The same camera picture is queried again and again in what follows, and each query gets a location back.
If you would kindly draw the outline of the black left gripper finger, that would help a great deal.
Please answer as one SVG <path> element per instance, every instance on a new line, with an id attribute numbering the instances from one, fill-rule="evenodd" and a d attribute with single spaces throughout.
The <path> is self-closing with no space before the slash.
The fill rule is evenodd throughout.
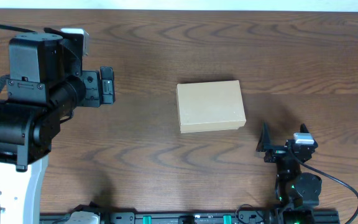
<path id="1" fill-rule="evenodd" d="M 81 79 L 85 85 L 85 97 L 79 103 L 79 106 L 99 108 L 102 100 L 100 73 L 83 70 Z"/>
<path id="2" fill-rule="evenodd" d="M 114 71 L 112 67 L 101 67 L 101 82 L 102 82 L 102 103 L 105 105 L 112 105 L 116 100 L 114 88 Z"/>

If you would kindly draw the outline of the cardboard box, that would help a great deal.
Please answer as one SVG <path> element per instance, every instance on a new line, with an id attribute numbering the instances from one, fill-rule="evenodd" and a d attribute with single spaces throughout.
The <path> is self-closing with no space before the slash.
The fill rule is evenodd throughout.
<path id="1" fill-rule="evenodd" d="M 238 80 L 177 85 L 180 132 L 239 129 L 246 114 Z"/>

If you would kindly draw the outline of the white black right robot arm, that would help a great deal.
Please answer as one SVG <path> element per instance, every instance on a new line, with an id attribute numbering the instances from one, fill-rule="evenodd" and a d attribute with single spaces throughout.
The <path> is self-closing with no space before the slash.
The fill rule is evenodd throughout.
<path id="1" fill-rule="evenodd" d="M 276 164 L 275 196 L 280 201 L 265 213 L 265 223 L 315 222 L 313 209 L 319 205 L 322 180 L 315 174 L 302 172 L 301 165 L 312 158 L 317 147 L 304 124 L 283 146 L 272 143 L 269 128 L 263 124 L 256 151 L 265 154 L 266 163 Z"/>

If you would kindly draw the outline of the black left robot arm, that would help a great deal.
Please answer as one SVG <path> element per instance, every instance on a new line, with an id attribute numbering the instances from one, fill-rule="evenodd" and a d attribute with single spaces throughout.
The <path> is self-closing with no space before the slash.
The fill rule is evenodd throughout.
<path id="1" fill-rule="evenodd" d="M 23 32 L 9 42 L 0 77 L 0 223 L 38 223 L 52 140 L 77 107 L 115 102 L 111 67 L 84 70 L 89 35 L 64 28 Z"/>

